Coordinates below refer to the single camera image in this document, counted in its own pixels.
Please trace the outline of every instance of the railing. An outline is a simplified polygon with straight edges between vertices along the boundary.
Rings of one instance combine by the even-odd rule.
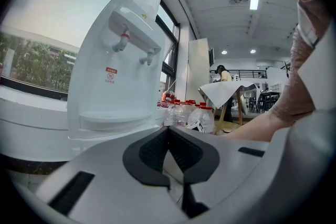
[[[228,70],[232,76],[238,75],[240,78],[253,78],[253,79],[267,79],[267,72],[262,70]],[[211,76],[215,77],[218,74],[215,70],[211,70]]]

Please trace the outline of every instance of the window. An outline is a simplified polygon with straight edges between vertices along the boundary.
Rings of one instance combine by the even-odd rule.
[[[0,33],[2,76],[68,92],[76,54],[34,40]]]
[[[4,65],[2,76],[6,78],[1,80],[2,84],[17,81],[16,89],[20,89],[23,82],[24,87],[38,86],[45,88],[43,91],[53,90],[67,96],[77,52],[109,0],[76,1],[14,0],[11,3],[0,25],[0,62]],[[169,11],[166,12],[164,3],[161,4],[156,22],[165,33],[160,79],[163,91],[175,81],[179,27]]]

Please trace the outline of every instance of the water dispenser tap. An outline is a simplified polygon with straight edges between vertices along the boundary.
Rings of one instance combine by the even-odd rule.
[[[130,40],[130,32],[128,30],[126,30],[121,36],[120,36],[120,41],[118,44],[113,45],[112,49],[115,52],[118,51],[123,51],[124,48],[126,47],[128,41]]]
[[[147,65],[150,66],[152,61],[153,61],[153,56],[154,56],[154,49],[150,48],[149,52],[147,52],[147,57],[142,57],[139,59],[140,64],[144,64],[147,62]]]

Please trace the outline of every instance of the ceiling light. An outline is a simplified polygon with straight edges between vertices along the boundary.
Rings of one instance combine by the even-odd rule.
[[[250,9],[257,10],[258,9],[258,3],[259,3],[259,0],[251,0]]]

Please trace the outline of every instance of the white tablecloth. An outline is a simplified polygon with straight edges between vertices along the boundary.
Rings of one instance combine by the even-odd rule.
[[[204,93],[210,101],[213,102],[216,108],[220,108],[224,105],[238,89],[241,93],[256,90],[256,100],[259,99],[260,90],[254,83],[248,81],[223,81],[206,84],[199,88],[200,93]]]

